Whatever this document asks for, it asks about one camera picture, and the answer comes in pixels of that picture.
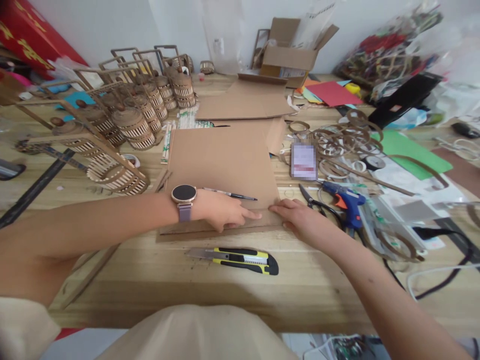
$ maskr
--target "green paper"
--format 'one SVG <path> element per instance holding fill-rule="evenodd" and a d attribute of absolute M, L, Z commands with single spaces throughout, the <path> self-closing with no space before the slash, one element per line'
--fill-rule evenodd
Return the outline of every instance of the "green paper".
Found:
<path fill-rule="evenodd" d="M 372 134 L 371 137 L 375 140 L 380 139 L 380 136 L 377 133 Z M 415 141 L 410 140 L 408 137 L 403 136 L 396 131 L 385 131 L 383 133 L 383 140 L 381 141 L 381 144 L 383 145 L 383 152 L 385 154 L 404 155 L 414 158 L 422 164 L 431 167 L 439 174 L 454 168 L 448 161 L 445 161 L 441 157 L 429 151 L 427 148 L 418 145 Z M 419 180 L 425 180 L 433 177 L 433 175 L 427 170 L 406 159 L 392 158 L 392 160 L 409 173 L 412 173 Z"/>

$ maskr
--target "yellow utility knife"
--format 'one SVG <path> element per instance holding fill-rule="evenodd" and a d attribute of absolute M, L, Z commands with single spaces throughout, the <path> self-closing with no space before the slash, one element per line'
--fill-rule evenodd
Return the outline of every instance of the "yellow utility knife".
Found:
<path fill-rule="evenodd" d="M 260 274 L 279 274 L 279 265 L 275 258 L 266 252 L 257 250 L 193 247 L 186 254 L 192 258 L 208 259 L 220 265 L 249 269 Z"/>

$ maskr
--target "beige shirt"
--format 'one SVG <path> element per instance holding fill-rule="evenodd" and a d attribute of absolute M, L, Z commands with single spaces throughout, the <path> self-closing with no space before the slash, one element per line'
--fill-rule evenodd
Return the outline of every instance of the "beige shirt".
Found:
<path fill-rule="evenodd" d="M 36 360 L 60 333 L 34 301 L 0 297 L 0 359 Z M 234 306 L 171 306 L 115 341 L 99 360 L 298 359 L 256 315 Z"/>

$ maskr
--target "right hand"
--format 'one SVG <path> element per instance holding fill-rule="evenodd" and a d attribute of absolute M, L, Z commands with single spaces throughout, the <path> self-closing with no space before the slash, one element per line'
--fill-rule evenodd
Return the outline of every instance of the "right hand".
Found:
<path fill-rule="evenodd" d="M 206 220 L 216 231 L 223 232 L 245 224 L 246 219 L 259 220 L 262 214 L 242 207 L 239 199 L 229 197 L 220 192 L 198 189 L 192 207 L 191 219 Z"/>
<path fill-rule="evenodd" d="M 285 220 L 283 226 L 298 239 L 327 255 L 334 250 L 338 240 L 346 235 L 333 222 L 298 199 L 283 199 L 268 210 L 280 215 Z"/>

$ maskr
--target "person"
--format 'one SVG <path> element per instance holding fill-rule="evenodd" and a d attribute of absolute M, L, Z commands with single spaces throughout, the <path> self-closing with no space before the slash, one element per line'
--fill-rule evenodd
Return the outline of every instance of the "person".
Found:
<path fill-rule="evenodd" d="M 269 208 L 284 227 L 348 277 L 392 359 L 470 359 L 360 243 L 327 218 L 284 199 Z M 198 190 L 191 220 L 217 231 L 259 219 L 240 200 Z M 0 359 L 38 359 L 60 328 L 48 307 L 82 254 L 179 221 L 166 193 L 84 202 L 41 211 L 0 230 Z M 256 315 L 234 306 L 168 307 L 147 317 L 98 359 L 296 359 Z"/>

